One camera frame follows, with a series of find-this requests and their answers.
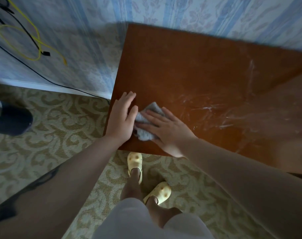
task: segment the wooden table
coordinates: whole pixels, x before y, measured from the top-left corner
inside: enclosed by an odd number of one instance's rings
[[[139,110],[156,101],[198,137],[302,174],[301,87],[302,52],[129,24],[109,112],[133,91]],[[120,149],[166,155],[136,137]]]

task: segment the forearm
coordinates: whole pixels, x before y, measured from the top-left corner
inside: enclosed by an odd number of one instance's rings
[[[278,238],[302,238],[302,180],[200,139],[182,153]]]
[[[102,137],[50,174],[49,180],[9,200],[15,216],[0,221],[0,238],[61,238],[120,144]]]

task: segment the wall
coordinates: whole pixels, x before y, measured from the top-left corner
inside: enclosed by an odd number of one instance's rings
[[[19,58],[54,82],[105,97],[113,90],[127,22],[302,50],[302,0],[12,1],[38,27],[42,40],[66,57],[68,66],[54,52],[39,61]],[[15,15],[32,32],[32,26]],[[18,25],[2,10],[0,16]],[[3,33],[25,54],[36,55],[27,35],[10,29]],[[14,53],[1,38],[0,44]],[[0,82],[56,89],[1,49]]]

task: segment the carpet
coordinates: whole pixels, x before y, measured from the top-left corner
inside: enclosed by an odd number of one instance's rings
[[[0,134],[0,203],[101,137],[109,108],[100,98],[6,85],[0,85],[0,99],[34,116],[25,134]],[[64,239],[90,238],[119,202],[127,155],[114,153]],[[143,154],[143,193],[163,180],[172,195],[162,206],[197,214],[215,238],[273,238],[188,160]]]

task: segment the cleaning cloth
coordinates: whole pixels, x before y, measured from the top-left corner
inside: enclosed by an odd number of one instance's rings
[[[153,111],[155,113],[160,114],[161,116],[165,116],[161,108],[157,105],[156,102],[152,102],[150,105],[148,105],[146,108],[144,108],[142,111],[145,112],[146,110]],[[151,124],[144,116],[141,115],[140,112],[138,112],[137,117],[135,118],[135,122],[137,123],[144,123],[144,124]],[[146,130],[143,130],[141,128],[134,128],[136,130],[135,136],[138,137],[141,141],[148,141],[152,140],[154,138],[157,138],[154,134],[147,132]]]

